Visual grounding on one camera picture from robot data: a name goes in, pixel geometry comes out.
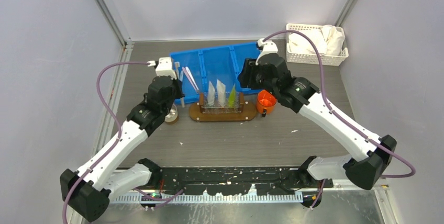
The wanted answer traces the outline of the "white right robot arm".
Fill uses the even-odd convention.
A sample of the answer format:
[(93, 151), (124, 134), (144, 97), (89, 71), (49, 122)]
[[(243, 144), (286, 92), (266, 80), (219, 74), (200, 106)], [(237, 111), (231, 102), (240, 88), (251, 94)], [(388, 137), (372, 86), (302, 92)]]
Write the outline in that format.
[(286, 61), (276, 53), (259, 59), (246, 58), (238, 76), (242, 88), (263, 89), (297, 114), (311, 120), (347, 151), (344, 156), (310, 156), (299, 168), (299, 182), (313, 187), (323, 179), (348, 179), (355, 186), (370, 190), (391, 162), (384, 149), (394, 151), (396, 140), (378, 136), (356, 123), (304, 77), (293, 77)]

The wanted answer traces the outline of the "silver metal cup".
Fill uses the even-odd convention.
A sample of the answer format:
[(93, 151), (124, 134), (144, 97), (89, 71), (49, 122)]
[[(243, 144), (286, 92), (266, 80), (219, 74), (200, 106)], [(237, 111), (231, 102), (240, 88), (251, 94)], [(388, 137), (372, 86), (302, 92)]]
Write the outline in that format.
[(175, 124), (179, 119), (179, 113), (177, 112), (177, 107), (175, 104), (172, 105), (169, 113), (165, 116), (164, 122), (166, 124)]

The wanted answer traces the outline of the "white toothpaste tube green cap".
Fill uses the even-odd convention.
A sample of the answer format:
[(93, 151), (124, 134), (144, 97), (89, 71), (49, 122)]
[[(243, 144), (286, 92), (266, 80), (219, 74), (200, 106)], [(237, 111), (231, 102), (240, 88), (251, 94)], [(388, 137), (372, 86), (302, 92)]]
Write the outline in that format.
[(211, 81), (208, 83), (207, 104), (208, 106), (214, 106), (215, 103), (215, 88)]

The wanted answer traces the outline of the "yellow-green toothpaste tube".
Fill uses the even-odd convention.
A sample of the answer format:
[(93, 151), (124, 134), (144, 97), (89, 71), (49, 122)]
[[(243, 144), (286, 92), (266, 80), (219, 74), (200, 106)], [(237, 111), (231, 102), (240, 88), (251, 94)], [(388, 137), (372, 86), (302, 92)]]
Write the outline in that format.
[(228, 106), (230, 108), (234, 108), (235, 102), (236, 102), (236, 85), (234, 84), (228, 96)]

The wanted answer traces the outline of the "pink toothbrush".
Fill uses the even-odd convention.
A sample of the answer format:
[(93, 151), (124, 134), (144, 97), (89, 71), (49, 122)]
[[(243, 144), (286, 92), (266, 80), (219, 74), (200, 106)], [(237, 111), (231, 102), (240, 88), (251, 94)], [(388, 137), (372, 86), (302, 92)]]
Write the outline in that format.
[(198, 86), (194, 80), (194, 77), (191, 73), (191, 70), (186, 66), (186, 67), (182, 67), (182, 70), (184, 72), (184, 74), (186, 75), (187, 79), (189, 80), (189, 82), (191, 83), (194, 91), (198, 94), (199, 93), (199, 89)]

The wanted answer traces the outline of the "orange plastic mug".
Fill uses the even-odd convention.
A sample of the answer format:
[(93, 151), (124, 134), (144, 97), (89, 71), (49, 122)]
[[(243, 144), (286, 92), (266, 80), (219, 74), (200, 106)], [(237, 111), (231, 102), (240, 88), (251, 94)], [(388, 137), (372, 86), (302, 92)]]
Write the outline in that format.
[(274, 111), (277, 99), (266, 90), (261, 90), (257, 95), (256, 109), (261, 117), (266, 117)]

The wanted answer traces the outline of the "clear textured toothbrush holder rack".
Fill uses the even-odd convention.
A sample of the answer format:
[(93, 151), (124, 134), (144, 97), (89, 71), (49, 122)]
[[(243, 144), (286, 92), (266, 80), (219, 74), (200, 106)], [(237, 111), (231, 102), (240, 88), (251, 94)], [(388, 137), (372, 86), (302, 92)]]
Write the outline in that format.
[(198, 99), (198, 106), (200, 112), (204, 114), (232, 114), (243, 112), (243, 107), (245, 104), (244, 94), (236, 92), (234, 97), (227, 95), (226, 103), (220, 105), (218, 103), (217, 96), (215, 95), (215, 101), (210, 105), (207, 101), (207, 93), (200, 93)]

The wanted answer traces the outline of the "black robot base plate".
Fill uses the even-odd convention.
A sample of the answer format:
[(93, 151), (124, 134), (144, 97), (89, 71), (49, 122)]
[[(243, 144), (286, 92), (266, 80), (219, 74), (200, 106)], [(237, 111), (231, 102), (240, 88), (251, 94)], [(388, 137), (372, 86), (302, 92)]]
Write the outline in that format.
[(174, 195), (211, 196), (222, 194), (245, 195), (256, 191), (260, 196), (290, 195), (304, 188), (316, 190), (323, 186), (332, 188), (331, 179), (324, 183), (290, 166), (253, 167), (163, 167), (155, 172), (148, 184), (138, 186), (140, 190), (154, 190)]

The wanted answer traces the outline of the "white toothpaste tube orange cap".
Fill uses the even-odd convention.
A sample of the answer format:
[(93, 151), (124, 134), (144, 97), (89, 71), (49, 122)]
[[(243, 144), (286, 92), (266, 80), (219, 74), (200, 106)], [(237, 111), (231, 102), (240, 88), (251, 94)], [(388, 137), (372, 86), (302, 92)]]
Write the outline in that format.
[(226, 106), (226, 85), (222, 81), (217, 79), (216, 89), (217, 89), (218, 104), (220, 107), (225, 107)]

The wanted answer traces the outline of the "grey toothbrush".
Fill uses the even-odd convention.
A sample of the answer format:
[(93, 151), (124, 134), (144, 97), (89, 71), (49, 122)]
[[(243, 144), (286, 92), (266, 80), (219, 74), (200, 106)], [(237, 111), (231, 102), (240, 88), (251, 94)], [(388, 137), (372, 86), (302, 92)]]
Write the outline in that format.
[(179, 68), (180, 68), (180, 63), (179, 62), (174, 62), (174, 67), (175, 67), (175, 72), (176, 72), (176, 77), (177, 77), (177, 80), (178, 80), (178, 82), (180, 83), (179, 84), (179, 87), (180, 87), (180, 93), (181, 93), (181, 97), (180, 97), (180, 101), (181, 101), (181, 106), (182, 106), (182, 108), (184, 108), (185, 107), (185, 102), (184, 102), (184, 94), (183, 94), (183, 90), (182, 90), (182, 81), (180, 80), (180, 71), (179, 71)]

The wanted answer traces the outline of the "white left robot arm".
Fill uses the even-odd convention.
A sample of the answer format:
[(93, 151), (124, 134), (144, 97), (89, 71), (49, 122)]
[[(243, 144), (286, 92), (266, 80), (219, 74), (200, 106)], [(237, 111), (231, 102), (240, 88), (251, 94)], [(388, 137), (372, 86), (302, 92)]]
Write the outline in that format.
[(174, 101), (183, 96), (180, 80), (169, 76), (155, 77), (143, 101), (130, 111), (113, 139), (75, 172), (67, 169), (61, 174), (63, 223), (68, 221), (66, 212), (69, 207), (93, 222), (117, 197), (142, 185), (147, 189), (160, 185), (159, 168), (147, 160), (120, 174), (115, 175), (114, 171), (164, 123)]

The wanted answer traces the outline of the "blue plastic divided bin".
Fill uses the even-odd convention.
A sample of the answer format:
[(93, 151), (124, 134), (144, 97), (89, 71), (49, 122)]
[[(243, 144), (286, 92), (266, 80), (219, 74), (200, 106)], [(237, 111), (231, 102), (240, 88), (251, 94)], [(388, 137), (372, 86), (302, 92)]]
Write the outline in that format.
[(256, 42), (246, 42), (196, 50), (170, 53), (180, 67), (188, 67), (201, 92), (208, 91), (208, 84), (216, 85), (219, 79), (226, 85), (227, 93), (233, 86), (245, 95), (257, 94), (258, 89), (241, 88), (237, 77), (246, 58), (257, 58), (259, 50)]

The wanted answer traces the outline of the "brown wooden oval tray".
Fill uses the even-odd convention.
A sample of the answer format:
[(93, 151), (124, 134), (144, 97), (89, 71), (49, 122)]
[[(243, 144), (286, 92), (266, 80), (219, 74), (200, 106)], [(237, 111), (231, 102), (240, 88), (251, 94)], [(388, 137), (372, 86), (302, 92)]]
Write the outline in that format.
[(189, 117), (198, 122), (249, 121), (256, 114), (256, 107), (250, 102), (237, 107), (204, 107), (196, 102), (188, 110)]

